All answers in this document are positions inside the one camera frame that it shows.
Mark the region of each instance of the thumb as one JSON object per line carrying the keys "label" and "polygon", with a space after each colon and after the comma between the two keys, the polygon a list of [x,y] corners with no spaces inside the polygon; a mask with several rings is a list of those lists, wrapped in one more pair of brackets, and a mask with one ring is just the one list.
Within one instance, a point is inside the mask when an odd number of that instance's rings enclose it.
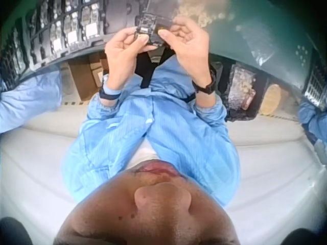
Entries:
{"label": "thumb", "polygon": [[159,36],[169,44],[169,46],[176,51],[176,48],[179,45],[179,40],[177,37],[168,30],[162,29],[158,31]]}
{"label": "thumb", "polygon": [[136,56],[139,52],[143,50],[148,41],[148,35],[139,35],[137,39],[126,49],[127,53]]}

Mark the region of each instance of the smartwatch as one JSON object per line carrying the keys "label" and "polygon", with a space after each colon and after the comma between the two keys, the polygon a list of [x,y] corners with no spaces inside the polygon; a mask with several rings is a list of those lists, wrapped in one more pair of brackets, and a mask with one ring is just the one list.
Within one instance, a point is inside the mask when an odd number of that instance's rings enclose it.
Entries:
{"label": "smartwatch", "polygon": [[210,70],[211,83],[207,85],[205,88],[198,86],[194,81],[192,81],[193,87],[195,88],[195,91],[197,93],[201,91],[206,94],[212,94],[217,90],[217,85],[218,85],[217,71],[211,64],[209,65],[209,70]]}
{"label": "smartwatch", "polygon": [[119,98],[122,91],[121,90],[112,90],[107,87],[106,82],[108,81],[108,76],[109,76],[108,71],[104,70],[102,73],[102,87],[99,91],[99,97],[101,99],[114,101]]}

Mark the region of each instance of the hand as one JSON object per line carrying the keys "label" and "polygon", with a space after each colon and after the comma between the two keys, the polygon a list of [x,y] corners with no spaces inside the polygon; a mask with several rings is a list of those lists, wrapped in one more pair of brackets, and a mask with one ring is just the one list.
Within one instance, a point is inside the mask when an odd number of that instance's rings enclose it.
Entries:
{"label": "hand", "polygon": [[137,54],[156,49],[146,46],[148,35],[139,35],[134,40],[135,31],[136,27],[123,29],[106,44],[105,53],[110,69],[107,85],[112,90],[122,89],[133,76]]}
{"label": "hand", "polygon": [[200,87],[212,82],[209,71],[209,34],[193,20],[176,17],[170,31],[160,30],[159,36],[176,52],[178,62]]}

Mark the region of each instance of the black wristband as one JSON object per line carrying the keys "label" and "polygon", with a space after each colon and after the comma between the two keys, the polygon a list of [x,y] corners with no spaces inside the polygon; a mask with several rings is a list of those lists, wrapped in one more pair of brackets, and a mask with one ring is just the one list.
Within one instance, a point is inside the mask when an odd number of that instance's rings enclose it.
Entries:
{"label": "black wristband", "polygon": [[111,94],[106,94],[103,90],[103,86],[99,91],[99,97],[101,99],[105,99],[105,100],[109,100],[109,101],[114,101],[117,100],[119,98],[119,96],[121,96],[121,94],[115,94],[115,95],[111,95]]}

